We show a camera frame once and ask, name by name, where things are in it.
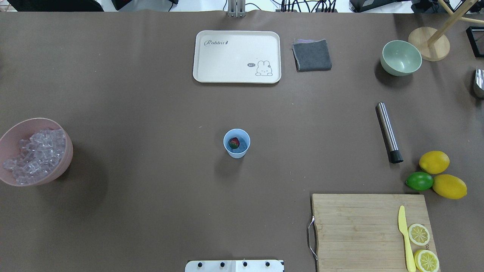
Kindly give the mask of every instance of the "knife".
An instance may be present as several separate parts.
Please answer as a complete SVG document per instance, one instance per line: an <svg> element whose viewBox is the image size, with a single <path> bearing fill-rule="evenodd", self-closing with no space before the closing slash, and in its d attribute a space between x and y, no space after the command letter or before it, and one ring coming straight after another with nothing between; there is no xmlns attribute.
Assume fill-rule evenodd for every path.
<svg viewBox="0 0 484 272"><path fill-rule="evenodd" d="M407 270L409 272L415 272L415 261L413 260L410 239L408 238L407 219L405 218L404 206L400 206L400 210L398 211L398 229L403 234L403 240L405 241L405 259L407 261Z"/></svg>

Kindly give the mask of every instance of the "green lime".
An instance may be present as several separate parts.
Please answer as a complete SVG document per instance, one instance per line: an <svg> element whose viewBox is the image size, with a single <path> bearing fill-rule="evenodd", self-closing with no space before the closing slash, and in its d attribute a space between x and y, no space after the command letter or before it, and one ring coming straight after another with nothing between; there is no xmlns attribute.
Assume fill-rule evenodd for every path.
<svg viewBox="0 0 484 272"><path fill-rule="evenodd" d="M415 172L407 178L406 184L413 190L424 191L432 187L434 179L425 172Z"/></svg>

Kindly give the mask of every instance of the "cutting board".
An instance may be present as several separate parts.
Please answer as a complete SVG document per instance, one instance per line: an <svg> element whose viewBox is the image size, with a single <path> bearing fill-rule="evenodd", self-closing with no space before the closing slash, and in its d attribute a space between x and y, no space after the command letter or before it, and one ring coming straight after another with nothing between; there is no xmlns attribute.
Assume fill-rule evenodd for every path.
<svg viewBox="0 0 484 272"><path fill-rule="evenodd" d="M410 242L413 253L437 254L423 195L313 194L312 205L319 272L406 272L400 205L407 226L419 223L430 232L426 246Z"/></svg>

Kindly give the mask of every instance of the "wooden stand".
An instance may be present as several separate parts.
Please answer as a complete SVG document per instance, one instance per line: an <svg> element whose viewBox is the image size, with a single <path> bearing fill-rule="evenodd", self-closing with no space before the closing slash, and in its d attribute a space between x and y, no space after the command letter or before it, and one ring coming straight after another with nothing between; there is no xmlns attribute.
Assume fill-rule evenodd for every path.
<svg viewBox="0 0 484 272"><path fill-rule="evenodd" d="M408 36L408 42L413 44L420 51L422 59L424 60L439 61L444 59L450 51L449 39L447 39L444 33L453 26L457 20L484 24L484 21L481 20L462 17L475 4L475 2L477 2L477 0L466 0L454 13L443 0L439 0L441 6L444 7L451 17L439 30L429 27L415 29L410 33L410 36Z"/></svg>

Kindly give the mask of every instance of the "mint green bowl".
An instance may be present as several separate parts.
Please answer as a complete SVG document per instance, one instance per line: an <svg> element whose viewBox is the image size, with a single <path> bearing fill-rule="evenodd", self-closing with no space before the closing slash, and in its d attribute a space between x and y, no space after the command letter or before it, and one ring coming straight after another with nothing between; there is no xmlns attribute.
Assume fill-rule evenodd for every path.
<svg viewBox="0 0 484 272"><path fill-rule="evenodd" d="M391 41L382 50L381 66L394 76L407 76L417 71L422 65L422 56L418 49L405 41Z"/></svg>

